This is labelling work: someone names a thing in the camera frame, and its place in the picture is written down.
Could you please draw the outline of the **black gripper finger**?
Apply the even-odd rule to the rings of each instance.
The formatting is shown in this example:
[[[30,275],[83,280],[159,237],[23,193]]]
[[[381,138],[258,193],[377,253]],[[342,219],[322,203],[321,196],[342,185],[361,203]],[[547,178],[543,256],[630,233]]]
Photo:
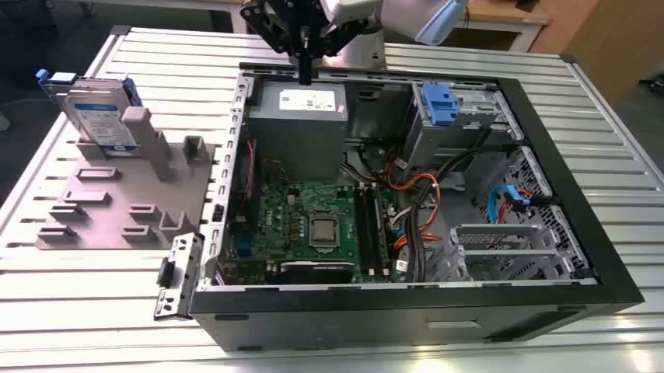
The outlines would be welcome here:
[[[288,54],[298,68],[301,85],[308,85],[308,26],[282,26],[262,10],[261,1],[243,1],[239,14],[253,31],[263,38],[278,54]]]
[[[372,68],[376,66],[376,27],[369,18],[336,25],[308,26],[308,85],[318,67]]]

